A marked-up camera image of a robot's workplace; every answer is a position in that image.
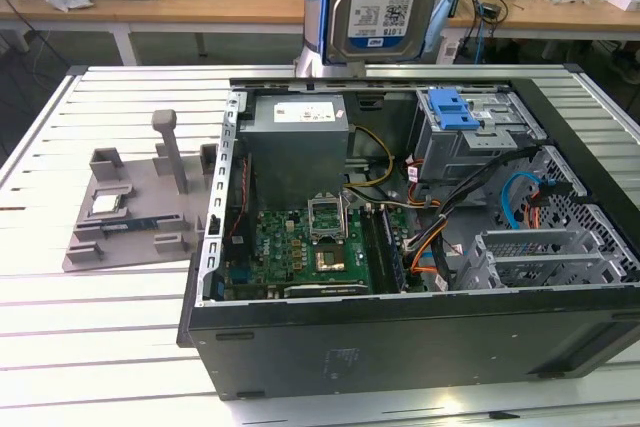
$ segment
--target floor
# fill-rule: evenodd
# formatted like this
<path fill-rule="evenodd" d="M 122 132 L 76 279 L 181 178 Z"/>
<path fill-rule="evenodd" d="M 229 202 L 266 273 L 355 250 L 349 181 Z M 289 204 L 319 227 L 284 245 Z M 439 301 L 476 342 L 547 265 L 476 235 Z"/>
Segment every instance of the floor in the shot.
<path fill-rule="evenodd" d="M 110 34 L 52 32 L 45 35 L 49 35 L 49 43 L 72 65 L 120 65 Z M 7 49 L 0 37 L 0 51 L 4 50 L 0 55 L 0 165 L 67 71 L 64 64 L 43 46 L 39 37 L 28 35 L 27 39 L 30 51 L 21 55 Z M 203 58 L 198 56 L 192 34 L 144 33 L 133 36 L 144 65 L 290 64 L 301 48 L 300 37 L 287 34 L 212 34 L 205 35 L 205 39 L 209 55 Z M 543 48 L 541 41 L 527 42 L 521 48 L 520 62 L 544 63 L 541 57 Z M 637 118 L 640 116 L 640 96 L 635 95 L 637 88 L 625 84 L 607 67 L 610 49 L 610 45 L 594 43 L 585 52 L 576 54 L 569 43 L 560 43 L 550 62 L 570 60 L 579 63 L 619 105 L 629 109 Z"/>

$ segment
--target metal slotted table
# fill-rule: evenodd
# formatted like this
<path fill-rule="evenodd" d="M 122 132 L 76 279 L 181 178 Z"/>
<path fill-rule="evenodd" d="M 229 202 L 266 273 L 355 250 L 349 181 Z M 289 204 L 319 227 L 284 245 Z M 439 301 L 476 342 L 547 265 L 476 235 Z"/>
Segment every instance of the metal slotted table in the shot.
<path fill-rule="evenodd" d="M 183 153 L 220 134 L 229 78 L 260 67 L 103 67 L 68 75 L 0 170 L 0 425 L 501 425 L 640 423 L 640 345 L 584 379 L 223 403 L 195 350 L 175 346 L 187 262 L 63 274 L 97 147 L 149 158 L 157 108 L 178 113 Z M 532 78 L 640 205 L 638 127 L 564 68 L 373 67 L 372 77 Z"/>

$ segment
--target open computer tower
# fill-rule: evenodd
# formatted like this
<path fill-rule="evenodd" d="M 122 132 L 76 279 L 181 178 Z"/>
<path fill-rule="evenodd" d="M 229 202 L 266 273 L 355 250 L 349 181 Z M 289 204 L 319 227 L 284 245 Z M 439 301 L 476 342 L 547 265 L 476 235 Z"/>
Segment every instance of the open computer tower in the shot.
<path fill-rule="evenodd" d="M 223 400 L 584 376 L 640 215 L 532 81 L 234 81 L 181 328 Z"/>

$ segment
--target workbench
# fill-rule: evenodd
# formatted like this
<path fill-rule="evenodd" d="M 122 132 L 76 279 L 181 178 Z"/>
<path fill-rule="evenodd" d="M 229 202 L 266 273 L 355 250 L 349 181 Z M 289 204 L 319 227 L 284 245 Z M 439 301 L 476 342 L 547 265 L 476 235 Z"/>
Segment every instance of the workbench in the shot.
<path fill-rule="evenodd" d="M 0 170 L 0 425 L 484 425 L 490 412 L 521 416 L 500 423 L 507 427 L 640 422 L 638 344 L 579 380 L 225 403 L 196 351 L 175 345 L 188 262 L 62 272 L 93 149 L 116 147 L 125 161 L 152 157 L 160 139 L 152 112 L 171 108 L 180 150 L 195 154 L 219 139 L 230 78 L 292 75 L 283 66 L 195 66 L 94 67 L 65 77 Z M 531 78 L 640 205 L 640 131 L 584 74 L 372 66 L 368 75 Z"/>
<path fill-rule="evenodd" d="M 497 0 L 480 1 L 501 6 Z M 493 33 L 495 38 L 640 40 L 640 15 L 637 12 L 624 12 L 603 0 L 558 5 L 549 0 L 504 1 L 509 6 L 509 16 Z M 460 0 L 455 18 L 442 32 L 444 40 L 438 63 L 453 63 L 455 48 L 469 33 L 473 16 L 471 0 Z M 484 35 L 491 35 L 489 29 L 485 29 Z"/>
<path fill-rule="evenodd" d="M 64 13 L 43 0 L 11 0 L 41 31 L 110 32 L 123 65 L 139 61 L 133 32 L 300 34 L 303 0 L 93 0 L 94 7 Z M 548 0 L 505 0 L 509 17 L 495 31 L 498 38 L 640 40 L 640 17 L 599 0 L 590 4 L 553 5 Z M 473 21 L 470 0 L 462 0 L 444 30 L 439 63 L 451 63 L 460 39 Z M 4 0 L 0 0 L 0 30 L 24 32 Z M 204 54 L 202 35 L 196 36 Z"/>

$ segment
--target desk leg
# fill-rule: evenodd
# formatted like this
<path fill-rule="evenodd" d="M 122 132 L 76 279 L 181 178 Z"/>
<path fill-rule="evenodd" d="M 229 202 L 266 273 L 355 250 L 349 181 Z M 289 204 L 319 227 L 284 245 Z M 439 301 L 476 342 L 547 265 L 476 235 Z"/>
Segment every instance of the desk leg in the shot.
<path fill-rule="evenodd" d="M 16 49 L 18 52 L 26 54 L 29 52 L 29 44 L 24 38 L 24 32 L 21 30 L 5 30 L 3 31 L 4 37 L 9 42 L 9 45 Z"/>
<path fill-rule="evenodd" d="M 542 51 L 542 58 L 544 60 L 551 60 L 551 57 L 555 53 L 557 46 L 557 40 L 547 40 L 547 43 L 544 45 L 544 50 Z"/>
<path fill-rule="evenodd" d="M 209 53 L 204 43 L 204 34 L 202 32 L 196 32 L 194 35 L 196 36 L 196 45 L 198 46 L 198 56 L 207 57 Z"/>
<path fill-rule="evenodd" d="M 113 38 L 116 41 L 118 52 L 120 52 L 120 58 L 122 59 L 122 65 L 133 66 L 139 65 L 138 56 L 136 55 L 135 48 L 131 43 L 131 30 L 126 24 L 116 24 L 111 30 Z"/>

